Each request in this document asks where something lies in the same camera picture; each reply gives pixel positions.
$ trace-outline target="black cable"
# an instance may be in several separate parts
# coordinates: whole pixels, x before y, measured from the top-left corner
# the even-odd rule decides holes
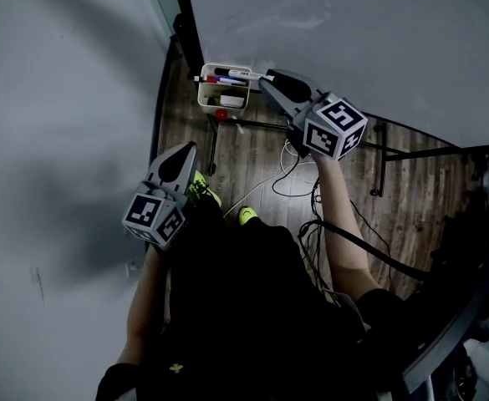
[[[322,220],[320,214],[318,213],[317,210],[317,195],[316,191],[318,189],[318,186],[320,185],[320,178],[317,177],[317,180],[314,182],[313,189],[311,190],[311,211],[313,212],[313,215],[317,218],[317,220]],[[315,248],[315,252],[313,254],[312,261],[314,262],[314,257],[317,257],[317,270],[318,270],[318,275],[320,276],[320,248],[321,248],[321,243],[322,243],[322,226],[318,226],[318,233],[317,233],[317,247]]]
[[[414,279],[417,279],[419,281],[424,281],[429,275],[429,272],[422,271],[420,269],[415,269],[414,267],[407,266],[404,263],[401,263],[400,261],[395,260],[394,258],[391,258],[387,255],[385,255],[382,251],[378,250],[377,248],[374,248],[367,242],[363,241],[362,239],[359,239],[357,236],[352,235],[351,233],[344,231],[340,227],[337,227],[333,224],[328,223],[327,221],[321,221],[321,220],[313,220],[313,221],[308,221],[307,223],[304,223],[300,227],[300,232],[298,233],[298,239],[301,241],[301,237],[305,236],[305,234],[308,232],[309,227],[312,225],[321,225],[324,228],[328,229],[329,231],[333,233],[337,233],[344,237],[345,239],[348,239],[350,242],[354,243],[355,245],[359,246],[360,248],[363,248],[367,252],[370,252],[373,256],[376,258],[380,259],[384,263],[394,267],[396,270],[404,273],[408,277],[412,277]]]
[[[358,210],[358,207],[355,205],[355,203],[350,200],[350,203],[352,204],[352,206],[354,207],[355,209],[355,212],[358,213],[358,215],[361,217],[361,219],[363,220],[363,222],[367,225],[367,227],[373,231],[375,233],[375,235],[385,244],[385,246],[387,247],[387,254],[389,255],[389,257],[391,257],[391,250],[389,248],[389,244],[385,241],[385,239],[383,237],[381,237],[379,235],[379,233],[369,224],[369,222],[363,217],[363,215],[359,212]],[[391,291],[393,292],[393,294],[396,295],[396,290],[395,290],[395,284],[393,283],[393,277],[391,276],[391,266],[389,266],[389,280],[390,280],[390,284],[391,284]]]
[[[314,254],[311,257],[311,261],[313,263],[314,263],[314,258],[315,257],[317,257],[317,271],[318,271],[318,274],[320,275],[320,257],[318,255],[318,248],[315,248]],[[317,276],[315,275],[314,278],[315,278],[315,285],[318,286],[318,278],[317,278]]]
[[[322,227],[321,226],[318,226],[316,229],[313,229],[313,231],[311,231],[309,234],[308,234],[308,239],[305,241],[305,248],[306,250],[309,249],[309,241],[311,241],[311,236],[313,235],[313,233],[317,232],[317,231],[320,231]],[[314,264],[314,256],[317,254],[317,250],[315,250],[315,253],[313,255],[313,258],[311,259],[311,261],[313,262]],[[318,274],[320,273],[320,268],[318,267],[319,266],[319,263],[317,261],[317,270],[318,270]],[[315,273],[314,274],[314,285],[316,287],[318,287],[318,275]]]
[[[308,251],[305,249],[305,246],[303,246],[302,236],[298,237],[298,242],[300,242],[300,246],[302,247],[302,251],[303,251],[303,254],[305,255],[305,258],[307,259],[309,265],[313,269],[314,274],[316,276],[318,276],[318,280],[320,281],[320,285],[322,285],[323,288],[329,289],[328,284],[326,284],[326,281],[318,273],[317,268],[314,266],[313,262],[311,261],[311,258],[309,257]]]
[[[311,190],[309,193],[306,193],[305,195],[285,195],[284,193],[279,193],[276,189],[274,189],[274,187],[276,186],[276,184],[279,181],[286,179],[290,175],[290,173],[293,172],[296,169],[296,167],[298,166],[299,163],[300,163],[300,155],[298,155],[298,158],[296,159],[296,163],[290,169],[290,171],[287,172],[283,177],[278,178],[277,180],[274,181],[274,183],[272,184],[272,190],[273,190],[274,193],[277,193],[278,195],[285,196],[285,197],[304,197],[304,196],[311,195],[311,193],[313,193],[313,191]]]

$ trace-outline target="neon green sneaker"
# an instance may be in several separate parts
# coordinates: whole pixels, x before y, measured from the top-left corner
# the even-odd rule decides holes
[[[209,185],[205,181],[205,178],[198,170],[194,174],[194,181],[192,181],[192,184],[188,188],[188,191],[194,196],[196,200],[199,200],[203,195],[210,195],[214,198],[216,202],[218,202],[218,206],[222,208],[222,201],[214,191],[209,189]]]
[[[238,224],[244,226],[253,217],[259,216],[251,206],[243,206],[238,212]]]

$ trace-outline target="marker pen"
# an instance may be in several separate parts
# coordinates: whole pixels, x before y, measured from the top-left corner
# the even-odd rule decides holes
[[[225,84],[233,86],[247,86],[246,82],[221,76],[203,76],[203,81],[209,84]]]
[[[259,80],[260,78],[268,79],[271,82],[274,80],[274,76],[267,76],[266,74],[259,73],[249,73],[248,71],[240,70],[214,69],[214,74],[219,76],[231,76],[235,79],[242,80]]]

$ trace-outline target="electrical wire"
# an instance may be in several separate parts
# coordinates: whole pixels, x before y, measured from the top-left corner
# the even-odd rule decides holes
[[[311,195],[313,193],[313,190],[311,190],[309,193],[305,193],[303,195],[285,195],[284,193],[280,193],[279,191],[276,190],[276,184],[279,181],[284,180],[285,178],[287,178],[289,176],[289,174],[291,172],[293,172],[294,169],[298,166],[299,162],[300,162],[300,155],[298,155],[298,158],[296,159],[296,164],[294,164],[294,166],[291,168],[291,170],[289,172],[283,171],[284,176],[281,177],[281,178],[278,178],[277,180],[274,181],[274,184],[272,184],[272,190],[273,190],[274,193],[277,193],[278,195],[284,196],[284,197],[305,197],[305,196],[309,196],[309,195]]]
[[[309,234],[308,234],[308,239],[306,240],[305,242],[305,248],[306,250],[308,251],[309,250],[309,241],[311,241],[311,236],[313,235],[313,233],[316,233],[317,231],[319,231],[321,229],[320,226],[318,226],[316,229],[313,229],[313,231],[311,231]],[[315,253],[313,255],[313,257],[311,258],[311,262],[314,264],[314,257],[317,255],[317,252],[318,252],[318,248],[315,249]],[[318,266],[319,263],[317,261],[317,271],[318,271],[318,274],[317,273],[314,273],[314,285],[316,287],[318,287],[318,275],[320,274],[320,267]]]
[[[298,156],[298,153],[293,153],[291,150],[288,149],[289,144],[290,143],[288,142],[288,140],[285,140],[285,150],[287,151],[287,153],[289,153],[292,156]]]
[[[311,212],[313,212],[313,215],[317,220],[322,220],[322,217],[318,213],[317,210],[317,189],[318,186],[320,185],[320,178],[317,178],[316,181],[314,182],[313,189],[311,190]],[[320,276],[320,247],[321,247],[321,241],[322,241],[322,226],[317,227],[317,247],[315,249],[315,252],[313,254],[313,259],[312,261],[314,262],[314,257],[317,257],[317,270],[318,270],[318,275]]]
[[[280,152],[280,154],[279,154],[279,166],[281,167],[281,170],[282,170],[282,171],[281,171],[281,172],[279,172],[278,174],[276,174],[275,176],[268,178],[267,180],[263,180],[263,181],[261,181],[259,184],[257,184],[255,187],[253,187],[253,189],[251,189],[250,191],[248,191],[248,193],[246,193],[246,195],[245,195],[245,196],[244,196],[242,199],[240,199],[240,200],[239,200],[237,203],[235,203],[235,205],[233,205],[233,206],[232,206],[232,207],[229,209],[229,211],[228,211],[228,212],[226,212],[226,213],[224,214],[223,218],[226,218],[226,217],[229,215],[229,213],[230,213],[231,211],[233,211],[235,208],[237,208],[237,206],[238,206],[239,204],[241,204],[243,201],[245,201],[245,200],[246,200],[246,199],[247,199],[247,198],[248,198],[248,197],[251,195],[251,193],[253,193],[253,192],[254,192],[254,191],[257,189],[257,188],[259,188],[261,185],[263,185],[264,183],[268,183],[269,181],[272,181],[272,180],[274,180],[275,178],[278,178],[278,177],[279,177],[281,174],[285,174],[285,176],[284,176],[283,178],[286,178],[286,177],[288,176],[288,174],[290,174],[290,173],[291,173],[291,171],[292,171],[292,170],[294,170],[294,168],[296,168],[296,166],[298,165],[298,162],[299,162],[299,160],[300,160],[300,156],[299,156],[299,155],[297,155],[298,159],[297,159],[297,161],[296,161],[296,164],[291,165],[291,166],[289,166],[289,167],[287,167],[287,168],[283,168],[283,151],[284,151],[284,150],[286,150],[286,151],[287,151],[287,152],[288,152],[290,155],[292,154],[292,153],[290,153],[290,152],[289,152],[289,150],[288,150],[288,148],[287,148],[287,143],[288,143],[288,142],[287,142],[287,141],[285,141],[285,144],[284,144],[284,145],[283,145],[283,147],[281,148],[281,152]],[[300,165],[307,165],[307,164],[313,164],[313,165],[316,165],[314,162],[302,162]],[[297,195],[284,195],[283,193],[278,193],[278,194],[279,194],[279,195],[282,195],[282,196],[288,196],[288,197],[298,197]]]
[[[391,257],[391,250],[389,248],[389,244],[385,241],[385,239],[383,237],[381,237],[379,235],[379,233],[369,224],[369,222],[363,217],[363,215],[359,212],[358,210],[358,207],[355,205],[355,203],[350,200],[350,203],[352,204],[352,206],[354,207],[355,209],[355,212],[358,213],[358,216],[361,217],[361,219],[363,220],[363,222],[367,225],[367,227],[373,231],[375,233],[375,235],[385,244],[385,246],[387,247],[387,254],[389,255],[389,257]],[[391,266],[389,266],[389,281],[390,281],[390,284],[391,284],[391,291],[393,292],[393,294],[396,295],[396,290],[395,290],[395,284],[393,283],[393,276],[391,275]]]
[[[363,248],[376,258],[380,259],[384,263],[394,267],[396,270],[404,273],[408,277],[412,277],[414,279],[417,279],[419,281],[424,281],[428,278],[430,275],[429,272],[422,271],[421,269],[416,269],[414,267],[408,266],[398,260],[395,260],[394,258],[391,258],[384,254],[382,251],[380,251],[377,248],[374,248],[371,246],[369,243],[363,241],[363,239],[357,237],[356,235],[353,235],[349,231],[343,230],[340,227],[337,227],[336,225],[333,225],[331,223],[328,223],[327,221],[322,221],[322,220],[313,220],[313,221],[308,221],[307,223],[303,223],[302,226],[300,227],[300,232],[298,233],[298,237],[305,236],[306,233],[309,230],[309,227],[312,225],[320,225],[323,226],[325,229],[337,233],[338,235],[341,235],[343,238],[347,239],[348,241],[354,243],[355,245],[359,246],[360,248]]]
[[[298,237],[298,242],[300,243],[300,246],[302,247],[302,251],[303,251],[303,254],[304,254],[304,258],[307,259],[309,265],[311,266],[311,269],[313,269],[313,272],[314,272],[314,275],[316,277],[318,277],[318,281],[320,282],[320,287],[317,285],[317,288],[322,291],[323,293],[324,292],[327,292],[332,300],[332,303],[333,304],[336,304],[337,306],[340,306],[339,304],[339,301],[337,300],[337,297],[335,296],[334,292],[332,290],[329,289],[328,287],[328,284],[326,283],[326,281],[320,276],[320,272],[318,271],[318,269],[314,266],[313,262],[311,261],[311,258],[309,257],[309,254],[308,254],[308,251],[305,249],[305,247],[303,246],[303,242],[302,242],[302,237],[299,236]]]
[[[297,154],[294,154],[292,153],[289,149],[288,149],[288,140],[285,140],[285,144],[283,145],[283,147],[281,148],[281,153],[279,154],[279,167],[281,168],[281,170],[283,171],[283,173],[285,175],[287,175],[288,178],[290,178],[291,180],[295,180],[292,176],[290,176],[288,174],[288,172],[286,171],[287,168],[283,168],[283,152],[284,151],[287,151],[287,153],[289,153],[290,155],[292,156],[296,156],[299,158],[299,155]],[[316,165],[316,163],[313,161],[313,162],[301,162],[300,165]],[[311,181],[307,181],[307,180],[302,180],[304,183],[309,183],[309,184],[312,184],[313,182]]]

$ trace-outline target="metal stand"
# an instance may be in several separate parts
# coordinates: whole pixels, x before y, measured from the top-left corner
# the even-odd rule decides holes
[[[393,160],[419,159],[420,157],[472,155],[475,153],[489,153],[489,145],[479,145],[477,147],[456,147],[455,145],[452,145],[450,147],[440,147],[439,149],[411,151],[410,153],[405,153],[402,156],[387,156],[386,160],[391,162]]]
[[[212,142],[211,142],[211,159],[209,161],[209,168],[207,169],[207,175],[212,176],[216,171],[216,164],[214,163],[214,154],[216,153],[216,141],[218,140],[218,120],[207,115],[209,119],[209,124],[212,128]]]
[[[385,166],[387,164],[387,125],[379,123],[374,127],[374,131],[381,132],[381,162],[379,170],[379,190],[373,189],[370,191],[372,196],[384,196],[385,184]]]

